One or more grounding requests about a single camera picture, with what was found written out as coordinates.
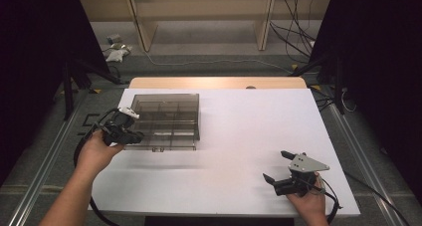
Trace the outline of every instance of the transparent container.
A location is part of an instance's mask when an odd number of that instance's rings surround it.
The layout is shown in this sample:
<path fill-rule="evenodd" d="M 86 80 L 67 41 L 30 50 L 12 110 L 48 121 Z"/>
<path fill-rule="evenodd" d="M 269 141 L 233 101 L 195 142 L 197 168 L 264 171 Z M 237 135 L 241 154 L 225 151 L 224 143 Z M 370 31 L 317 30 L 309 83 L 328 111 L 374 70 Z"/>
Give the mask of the transparent container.
<path fill-rule="evenodd" d="M 136 95 L 131 108 L 139 119 L 130 130 L 141 131 L 145 137 L 126 149 L 196 150 L 200 125 L 198 94 Z"/>

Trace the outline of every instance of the gray floor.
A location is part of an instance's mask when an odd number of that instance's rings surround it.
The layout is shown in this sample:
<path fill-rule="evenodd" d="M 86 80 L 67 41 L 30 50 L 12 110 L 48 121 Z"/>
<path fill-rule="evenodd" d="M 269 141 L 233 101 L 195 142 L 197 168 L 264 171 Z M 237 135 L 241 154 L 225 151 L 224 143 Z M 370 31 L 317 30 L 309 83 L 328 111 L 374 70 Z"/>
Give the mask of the gray floor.
<path fill-rule="evenodd" d="M 290 23 L 278 24 L 285 24 L 285 26 L 287 24 L 286 27 L 289 27 Z M 319 21 L 310 21 L 309 31 L 316 34 L 319 24 Z M 294 59 L 306 59 L 297 51 L 286 49 L 285 44 L 272 32 L 269 35 L 267 49 L 258 51 L 252 23 L 249 22 L 162 23 L 158 27 L 154 44 L 148 53 L 155 64 L 152 64 L 138 47 L 131 23 L 93 23 L 93 27 L 103 49 L 108 47 L 106 36 L 115 33 L 123 36 L 123 42 L 132 46 L 131 55 L 124 57 L 122 63 L 111 64 L 116 66 L 122 78 L 127 80 L 138 76 L 285 76 L 292 70 L 292 65 L 301 64 L 293 61 L 286 53 L 291 54 Z M 304 50 L 303 45 L 298 42 L 296 44 Z M 60 145 L 61 150 L 58 152 L 53 167 L 46 172 L 46 181 L 34 205 L 28 210 L 29 215 L 25 225 L 38 224 L 71 175 L 74 147 L 81 137 L 79 133 L 87 130 L 87 127 L 83 126 L 86 115 L 103 113 L 115 107 L 123 89 L 127 87 L 115 86 L 97 76 L 91 76 L 91 78 L 94 89 L 102 91 L 99 94 L 88 94 L 85 91 L 75 94 L 76 106 L 80 105 L 80 107 L 69 125 L 69 133 Z M 305 78 L 307 83 L 315 82 L 315 74 L 305 75 Z M 315 94 L 315 98 L 318 100 L 321 96 Z M 66 124 L 63 122 L 63 116 L 64 96 L 58 94 L 56 103 L 50 108 L 33 145 L 25 150 L 0 190 L 0 225 L 7 225 L 40 166 L 43 165 L 43 160 L 54 145 L 61 126 Z M 343 169 L 363 179 L 362 169 L 353 157 L 350 145 L 340 130 L 334 109 L 326 108 L 321 112 L 321 117 Z M 346 112 L 345 119 L 360 146 L 370 158 L 371 166 L 396 207 L 410 225 L 421 225 L 420 204 L 388 156 L 379 153 L 377 139 L 358 108 L 353 113 Z M 336 218 L 332 225 L 387 225 L 373 194 L 353 180 L 349 180 L 349 184 L 360 207 L 361 215 L 355 218 Z M 144 220 L 140 215 L 109 215 L 108 217 L 121 225 L 143 225 Z M 102 225 L 102 222 L 90 211 L 87 225 Z M 305 224 L 301 219 L 297 219 L 296 225 Z"/>

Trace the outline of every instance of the hand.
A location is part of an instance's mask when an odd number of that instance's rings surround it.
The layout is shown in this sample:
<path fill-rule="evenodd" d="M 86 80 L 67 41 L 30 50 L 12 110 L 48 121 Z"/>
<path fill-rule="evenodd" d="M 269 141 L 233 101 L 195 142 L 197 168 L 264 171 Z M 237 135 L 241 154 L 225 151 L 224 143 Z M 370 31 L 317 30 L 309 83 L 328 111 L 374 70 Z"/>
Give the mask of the hand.
<path fill-rule="evenodd" d="M 103 135 L 102 130 L 95 131 L 82 147 L 78 158 L 77 171 L 82 171 L 84 174 L 95 178 L 109 165 L 112 158 L 123 150 L 123 144 L 107 146 L 103 141 Z"/>
<path fill-rule="evenodd" d="M 316 178 L 315 186 L 321 188 L 320 178 Z M 292 202 L 301 217 L 309 226 L 328 225 L 325 218 L 325 195 L 316 190 L 309 191 L 303 197 L 296 194 L 288 194 L 286 197 Z"/>

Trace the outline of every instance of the white tabletop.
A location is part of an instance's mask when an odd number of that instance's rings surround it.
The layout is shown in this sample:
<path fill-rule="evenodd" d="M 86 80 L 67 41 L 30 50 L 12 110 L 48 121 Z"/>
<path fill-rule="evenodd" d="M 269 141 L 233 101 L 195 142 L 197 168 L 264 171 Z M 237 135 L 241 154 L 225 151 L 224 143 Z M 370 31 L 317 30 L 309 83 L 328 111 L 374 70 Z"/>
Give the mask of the white tabletop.
<path fill-rule="evenodd" d="M 321 176 L 338 196 L 337 216 L 359 214 L 309 90 L 128 89 L 139 94 L 199 94 L 201 139 L 196 151 L 126 150 L 97 177 L 100 210 L 144 215 L 292 217 L 295 208 L 263 177 L 286 179 L 280 151 L 306 152 L 330 166 Z M 332 201 L 326 200 L 326 213 Z"/>

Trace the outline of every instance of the cable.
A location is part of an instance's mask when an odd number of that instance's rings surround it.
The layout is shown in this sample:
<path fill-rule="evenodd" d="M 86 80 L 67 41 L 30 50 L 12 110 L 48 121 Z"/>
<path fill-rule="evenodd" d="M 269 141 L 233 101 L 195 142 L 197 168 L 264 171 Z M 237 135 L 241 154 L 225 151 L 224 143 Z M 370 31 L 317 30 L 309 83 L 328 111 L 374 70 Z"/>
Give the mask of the cable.
<path fill-rule="evenodd" d="M 101 126 L 101 122 L 110 114 L 113 112 L 117 112 L 118 109 L 111 109 L 109 111 L 107 111 L 102 117 L 100 117 L 99 120 L 97 120 L 90 128 L 90 130 L 84 135 L 84 137 L 81 138 L 80 142 L 78 143 L 75 152 L 74 152 L 74 167 L 77 167 L 78 165 L 78 158 L 79 155 L 81 153 L 82 148 L 84 147 L 85 143 L 87 142 L 87 140 L 91 137 L 91 135 L 93 134 L 93 132 L 99 128 L 99 126 Z M 109 219 L 107 219 L 101 212 L 100 210 L 97 208 L 96 203 L 94 202 L 94 199 L 91 197 L 90 199 L 90 205 L 93 208 L 94 213 L 107 225 L 110 226 L 118 226 L 118 224 L 110 221 Z"/>
<path fill-rule="evenodd" d="M 115 72 L 116 72 L 117 77 L 118 77 L 118 78 L 121 78 L 120 71 L 118 70 L 118 68 L 117 68 L 116 66 L 110 65 L 110 66 L 108 66 L 108 67 L 109 67 L 109 68 L 114 68 L 114 69 L 115 69 Z"/>
<path fill-rule="evenodd" d="M 313 86 L 308 86 L 308 88 L 309 88 L 312 92 L 314 92 L 314 93 L 316 93 L 316 94 L 319 94 L 319 95 L 323 96 L 323 97 L 324 97 L 324 98 L 326 98 L 326 99 L 330 99 L 330 96 L 323 94 L 320 90 L 318 90 L 318 89 L 314 88 Z"/>
<path fill-rule="evenodd" d="M 303 55 L 305 55 L 306 57 L 310 57 L 310 55 L 309 54 L 307 54 L 307 53 L 305 53 L 304 51 L 302 51 L 302 50 L 300 50 L 298 47 L 296 47 L 295 45 L 293 45 L 291 42 L 289 42 L 289 40 L 286 38 L 284 38 L 279 32 L 277 32 L 277 30 L 274 28 L 274 26 L 273 26 L 273 23 L 270 23 L 270 27 L 273 29 L 273 31 L 274 31 L 274 33 L 276 33 L 276 35 L 277 35 L 277 37 L 279 37 L 281 40 L 283 40 L 285 43 L 286 43 L 286 45 L 289 45 L 290 47 L 292 47 L 292 48 L 294 48 L 294 49 L 296 49 L 298 52 L 300 52 L 301 54 L 303 54 Z"/>
<path fill-rule="evenodd" d="M 357 105 L 354 105 L 354 108 L 353 108 L 353 109 L 348 108 L 348 107 L 345 105 L 345 102 L 344 102 L 344 95 L 345 95 L 345 93 L 346 93 L 346 91 L 343 91 L 343 93 L 341 94 L 341 102 L 342 102 L 342 104 L 343 104 L 344 108 L 345 108 L 348 112 L 353 113 L 353 112 L 356 110 Z"/>
<path fill-rule="evenodd" d="M 320 107 L 325 107 L 326 105 L 330 105 L 332 104 L 332 101 L 334 100 L 334 98 L 330 98 L 330 99 L 322 99 L 322 100 L 316 100 L 316 102 L 322 102 L 325 101 L 325 103 L 323 103 L 322 105 L 318 105 L 316 104 L 319 108 Z"/>
<path fill-rule="evenodd" d="M 305 30 L 308 30 L 311 27 L 311 11 L 312 11 L 312 8 L 313 8 L 313 3 L 314 3 L 314 0 L 311 0 L 310 11 L 308 12 L 308 26 L 305 28 Z"/>
<path fill-rule="evenodd" d="M 349 178 L 351 178 L 351 179 L 353 179 L 353 180 L 355 180 L 356 182 L 358 182 L 358 183 L 360 183 L 360 184 L 362 184 L 363 186 L 365 186 L 366 188 L 368 188 L 369 190 L 371 190 L 374 194 L 376 194 L 376 196 L 378 196 L 382 201 L 384 201 L 388 206 L 390 206 L 393 210 L 394 210 L 394 212 L 396 212 L 396 214 L 398 215 L 398 217 L 403 221 L 403 223 L 404 224 L 406 224 L 406 225 L 408 225 L 408 226 L 410 226 L 410 224 L 409 224 L 409 222 L 407 222 L 407 220 L 404 218 L 404 216 L 403 216 L 403 214 L 401 214 L 401 212 L 396 208 L 396 207 L 394 207 L 394 205 L 392 205 L 384 196 L 382 196 L 380 193 L 378 193 L 375 189 L 373 189 L 371 186 L 369 186 L 369 185 L 367 185 L 366 183 L 364 183 L 363 181 L 361 181 L 360 179 L 358 179 L 358 178 L 356 178 L 355 176 L 353 176 L 353 175 L 351 175 L 349 172 L 347 172 L 347 171 L 343 171 L 344 172 L 344 174 L 347 176 L 347 177 L 349 177 Z"/>
<path fill-rule="evenodd" d="M 297 35 L 303 35 L 305 38 L 310 39 L 310 40 L 312 40 L 312 41 L 315 41 L 315 40 L 316 40 L 315 38 L 313 38 L 313 37 L 311 37 L 311 36 L 306 36 L 306 35 L 304 35 L 304 34 L 302 34 L 302 33 L 298 32 L 298 31 L 295 31 L 295 30 L 289 30 L 288 28 L 284 28 L 284 27 L 278 26 L 278 25 L 277 25 L 277 24 L 275 24 L 273 21 L 271 21 L 271 22 L 270 22 L 270 24 L 272 24 L 274 27 L 276 27 L 276 28 L 278 28 L 278 29 L 282 29 L 282 30 L 290 31 L 290 32 L 295 33 L 295 34 L 297 34 Z"/>
<path fill-rule="evenodd" d="M 326 109 L 326 107 L 330 106 L 333 103 L 334 103 L 333 101 L 328 101 L 327 104 L 325 104 L 325 106 L 322 107 L 322 109 L 319 109 L 319 112 L 321 113 L 324 109 Z"/>
<path fill-rule="evenodd" d="M 292 23 L 291 23 L 290 28 L 292 28 L 293 22 L 295 22 L 296 25 L 298 26 L 299 32 L 301 32 L 304 36 L 310 37 L 310 35 L 301 28 L 301 25 L 299 24 L 299 21 L 298 21 L 298 17 L 297 17 L 297 15 L 298 15 L 298 0 L 295 0 L 295 12 L 292 11 L 292 8 L 290 7 L 287 0 L 285 0 L 285 3 L 286 3 L 286 6 L 289 9 L 289 12 L 291 13 L 291 16 L 292 16 Z M 308 48 L 306 47 L 304 39 L 303 38 L 301 38 L 301 39 L 302 39 L 302 42 L 303 42 L 305 48 L 308 50 Z"/>
<path fill-rule="evenodd" d="M 152 58 L 146 53 L 143 52 L 145 54 L 146 57 L 148 57 L 149 61 L 151 62 L 151 64 L 156 65 L 156 66 L 186 66 L 186 65 L 192 65 L 192 64 L 216 64 L 216 63 L 224 63 L 224 62 L 228 62 L 228 63 L 247 63 L 247 62 L 251 62 L 251 63 L 259 63 L 259 64 L 263 64 L 263 65 L 267 65 L 267 66 L 271 66 L 271 67 L 275 67 L 278 69 L 281 69 L 283 71 L 285 71 L 288 74 L 292 74 L 293 72 L 277 66 L 277 65 L 273 65 L 273 64 L 269 64 L 269 63 L 265 63 L 259 60 L 216 60 L 216 61 L 194 61 L 194 62 L 186 62 L 186 63 L 180 63 L 180 64 L 159 64 L 159 63 L 155 63 Z"/>
<path fill-rule="evenodd" d="M 297 178 L 295 177 L 295 179 L 298 179 L 299 181 L 301 181 L 302 183 L 306 184 L 307 186 L 311 187 L 312 189 L 317 190 L 318 192 L 323 192 L 324 195 L 328 196 L 330 199 L 332 199 L 332 201 L 334 201 L 334 205 L 332 206 L 332 210 L 331 213 L 329 213 L 328 217 L 326 217 L 326 222 L 328 222 L 328 224 L 331 223 L 331 221 L 334 219 L 335 214 L 337 213 L 338 209 L 341 209 L 342 207 L 339 205 L 338 203 L 338 198 L 337 195 L 335 194 L 335 192 L 332 190 L 331 186 L 329 186 L 329 184 L 323 179 L 322 181 L 328 185 L 329 189 L 331 190 L 332 194 L 334 194 L 334 196 L 332 196 L 330 193 L 326 192 L 326 190 L 324 190 L 323 188 L 319 188 L 316 187 L 312 184 L 309 184 L 308 182 L 306 182 L 305 180 L 301 179 L 301 178 Z"/>

